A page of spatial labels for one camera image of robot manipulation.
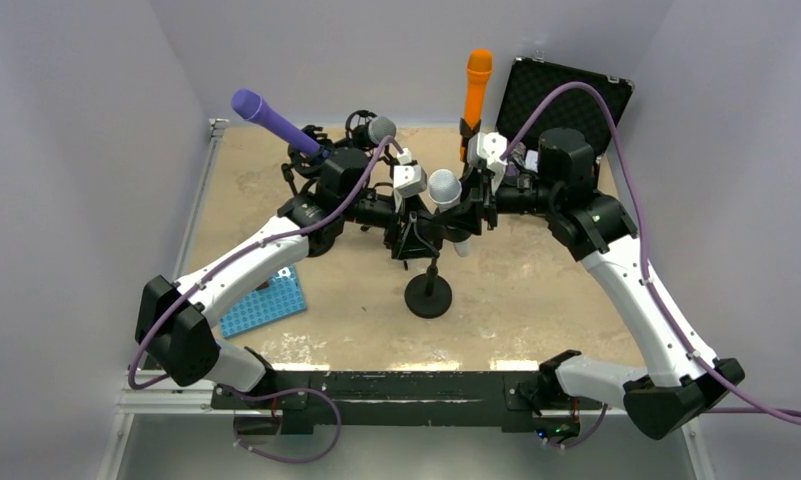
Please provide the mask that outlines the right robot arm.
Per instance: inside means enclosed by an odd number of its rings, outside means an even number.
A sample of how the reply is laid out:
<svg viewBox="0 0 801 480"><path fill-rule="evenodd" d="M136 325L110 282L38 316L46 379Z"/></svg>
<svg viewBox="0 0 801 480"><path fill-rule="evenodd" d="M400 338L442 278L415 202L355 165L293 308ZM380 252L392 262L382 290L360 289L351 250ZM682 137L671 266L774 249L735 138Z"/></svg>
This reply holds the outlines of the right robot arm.
<svg viewBox="0 0 801 480"><path fill-rule="evenodd" d="M474 200L482 203L479 222L500 213L542 214L553 237L611 300L645 362L639 369L569 350L540 365L525 398L552 407L592 399L625 411L654 440L711 410L744 379L744 370L720 357L681 315L646 258L635 221L596 188L595 155L585 136L570 128L542 133L538 169L526 188L504 183L506 147L499 134L478 134L462 175L440 169L429 176L439 217L454 224Z"/></svg>

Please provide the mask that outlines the orange microphone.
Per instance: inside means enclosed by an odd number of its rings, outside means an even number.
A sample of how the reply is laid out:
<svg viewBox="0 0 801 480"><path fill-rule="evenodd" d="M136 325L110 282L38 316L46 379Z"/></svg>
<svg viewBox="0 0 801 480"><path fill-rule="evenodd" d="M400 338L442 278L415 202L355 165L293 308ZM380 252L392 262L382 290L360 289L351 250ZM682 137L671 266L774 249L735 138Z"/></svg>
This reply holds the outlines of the orange microphone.
<svg viewBox="0 0 801 480"><path fill-rule="evenodd" d="M464 112L460 119L460 160L465 162L467 147L471 138L481 127L487 84L492 74L493 55L488 49L475 49L466 65L467 89Z"/></svg>

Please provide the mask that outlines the white microphone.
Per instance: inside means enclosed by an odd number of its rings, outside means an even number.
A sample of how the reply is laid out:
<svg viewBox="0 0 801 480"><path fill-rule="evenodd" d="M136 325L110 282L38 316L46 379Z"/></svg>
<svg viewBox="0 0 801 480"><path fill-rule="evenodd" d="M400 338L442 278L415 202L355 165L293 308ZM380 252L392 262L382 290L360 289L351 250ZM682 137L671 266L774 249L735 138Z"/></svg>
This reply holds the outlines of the white microphone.
<svg viewBox="0 0 801 480"><path fill-rule="evenodd" d="M455 206L461 200L462 185L454 172L448 169L434 171L428 179L428 195L434 202L436 210L443 213ZM451 243L459 257L467 257L471 253L470 234L456 230Z"/></svg>

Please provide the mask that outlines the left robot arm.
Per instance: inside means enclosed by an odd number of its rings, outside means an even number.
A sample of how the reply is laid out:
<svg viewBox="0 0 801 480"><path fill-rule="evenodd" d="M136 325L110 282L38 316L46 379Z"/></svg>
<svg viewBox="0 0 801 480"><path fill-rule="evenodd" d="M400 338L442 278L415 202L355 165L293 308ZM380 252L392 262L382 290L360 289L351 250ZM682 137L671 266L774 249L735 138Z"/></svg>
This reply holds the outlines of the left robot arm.
<svg viewBox="0 0 801 480"><path fill-rule="evenodd" d="M268 405L274 395L270 364L217 338L214 328L280 270L328 251L347 222L383 228L400 239L400 226L410 220L410 237L422 238L423 216L410 207L429 178L409 150L401 150L397 160L391 195L378 195L367 185L377 155L336 149L318 166L312 186L295 193L238 246L177 280L149 280L142 289L135 339L163 369L163 379L180 387L210 380L235 388L248 408Z"/></svg>

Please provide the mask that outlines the white mic clamp stand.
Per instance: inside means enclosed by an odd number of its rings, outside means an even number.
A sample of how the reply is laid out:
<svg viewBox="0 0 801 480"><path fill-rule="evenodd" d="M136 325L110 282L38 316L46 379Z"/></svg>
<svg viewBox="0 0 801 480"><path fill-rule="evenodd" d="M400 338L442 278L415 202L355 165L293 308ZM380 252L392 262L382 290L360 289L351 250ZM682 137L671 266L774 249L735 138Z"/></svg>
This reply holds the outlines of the white mic clamp stand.
<svg viewBox="0 0 801 480"><path fill-rule="evenodd" d="M424 319L434 319L444 315L452 304L450 284L439 274L440 251L418 230L416 222L411 223L415 238L422 242L432 254L430 264L423 274L412 278L406 285L404 301L409 311Z"/></svg>

